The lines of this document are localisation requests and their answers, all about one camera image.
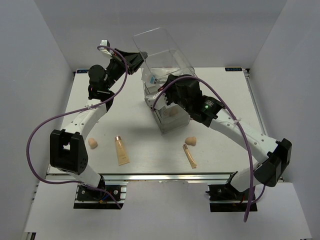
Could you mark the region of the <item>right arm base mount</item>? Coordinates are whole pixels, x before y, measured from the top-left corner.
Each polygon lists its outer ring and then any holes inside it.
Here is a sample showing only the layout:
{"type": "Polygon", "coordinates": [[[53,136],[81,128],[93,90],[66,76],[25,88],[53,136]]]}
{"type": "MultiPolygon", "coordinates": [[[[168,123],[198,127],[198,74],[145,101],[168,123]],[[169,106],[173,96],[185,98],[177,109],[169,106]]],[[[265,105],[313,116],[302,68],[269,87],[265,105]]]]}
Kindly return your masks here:
{"type": "Polygon", "coordinates": [[[211,184],[205,194],[209,197],[211,213],[244,213],[247,209],[249,189],[234,192],[224,184],[211,184]]]}

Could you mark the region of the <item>clear plastic organizer box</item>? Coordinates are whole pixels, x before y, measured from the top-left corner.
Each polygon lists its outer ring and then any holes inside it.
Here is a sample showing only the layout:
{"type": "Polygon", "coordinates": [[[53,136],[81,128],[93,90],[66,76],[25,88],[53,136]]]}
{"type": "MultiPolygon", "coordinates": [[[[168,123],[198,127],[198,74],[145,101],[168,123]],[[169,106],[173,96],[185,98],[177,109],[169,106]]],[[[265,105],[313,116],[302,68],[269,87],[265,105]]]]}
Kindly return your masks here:
{"type": "Polygon", "coordinates": [[[169,103],[168,91],[163,93],[156,103],[155,100],[169,75],[195,75],[189,60],[165,28],[148,30],[132,38],[139,52],[142,55],[147,54],[143,57],[144,63],[141,66],[144,100],[151,109],[155,104],[151,113],[160,132],[164,135],[188,125],[189,114],[176,103],[169,103]]]}

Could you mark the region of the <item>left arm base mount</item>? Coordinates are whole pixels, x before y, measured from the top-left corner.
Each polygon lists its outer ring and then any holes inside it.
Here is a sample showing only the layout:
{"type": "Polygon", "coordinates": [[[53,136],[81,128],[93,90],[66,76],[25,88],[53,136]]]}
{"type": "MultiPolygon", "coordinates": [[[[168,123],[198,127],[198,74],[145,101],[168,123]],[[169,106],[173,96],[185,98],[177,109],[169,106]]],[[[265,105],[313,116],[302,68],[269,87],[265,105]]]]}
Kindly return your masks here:
{"type": "Polygon", "coordinates": [[[125,202],[127,184],[106,181],[104,191],[96,191],[79,184],[76,188],[73,208],[78,210],[120,210],[125,202]]]}

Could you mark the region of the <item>white sachet packet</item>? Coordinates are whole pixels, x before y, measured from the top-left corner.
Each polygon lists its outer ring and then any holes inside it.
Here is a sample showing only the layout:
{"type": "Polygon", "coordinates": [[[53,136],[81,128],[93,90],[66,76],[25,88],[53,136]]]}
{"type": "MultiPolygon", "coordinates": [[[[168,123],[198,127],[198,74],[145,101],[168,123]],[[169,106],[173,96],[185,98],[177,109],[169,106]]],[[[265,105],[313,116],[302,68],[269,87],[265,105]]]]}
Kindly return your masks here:
{"type": "Polygon", "coordinates": [[[153,86],[160,82],[160,80],[165,80],[169,74],[173,73],[177,68],[174,67],[156,67],[156,68],[142,68],[141,80],[146,83],[146,85],[153,86]]]}

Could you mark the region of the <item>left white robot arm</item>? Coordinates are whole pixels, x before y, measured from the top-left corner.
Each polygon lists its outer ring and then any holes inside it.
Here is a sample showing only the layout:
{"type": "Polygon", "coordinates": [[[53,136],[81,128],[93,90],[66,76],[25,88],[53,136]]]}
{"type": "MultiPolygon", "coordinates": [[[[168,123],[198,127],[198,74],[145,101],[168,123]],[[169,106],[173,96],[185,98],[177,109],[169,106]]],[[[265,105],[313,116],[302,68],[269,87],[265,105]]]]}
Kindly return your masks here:
{"type": "Polygon", "coordinates": [[[85,140],[95,124],[111,108],[116,94],[111,87],[122,76],[127,77],[138,71],[148,54],[125,52],[106,45],[97,49],[110,61],[107,67],[93,65],[88,70],[88,101],[76,118],[61,130],[50,134],[50,165],[73,176],[88,188],[88,193],[99,200],[105,196],[106,187],[102,175],[89,166],[85,140]]]}

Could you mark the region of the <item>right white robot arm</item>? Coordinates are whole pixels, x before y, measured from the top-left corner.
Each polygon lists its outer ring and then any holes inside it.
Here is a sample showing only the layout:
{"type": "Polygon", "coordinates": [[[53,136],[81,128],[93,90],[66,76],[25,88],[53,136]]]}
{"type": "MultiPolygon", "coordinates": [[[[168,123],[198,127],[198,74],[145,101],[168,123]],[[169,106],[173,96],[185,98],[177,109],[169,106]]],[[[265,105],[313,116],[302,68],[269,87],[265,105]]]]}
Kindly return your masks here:
{"type": "Polygon", "coordinates": [[[226,195],[236,200],[257,185],[275,187],[291,159],[292,143],[264,135],[235,116],[219,94],[204,95],[202,80],[189,74],[169,74],[158,90],[166,104],[175,103],[198,123],[215,130],[244,148],[249,156],[249,167],[233,173],[224,186],[226,195]]]}

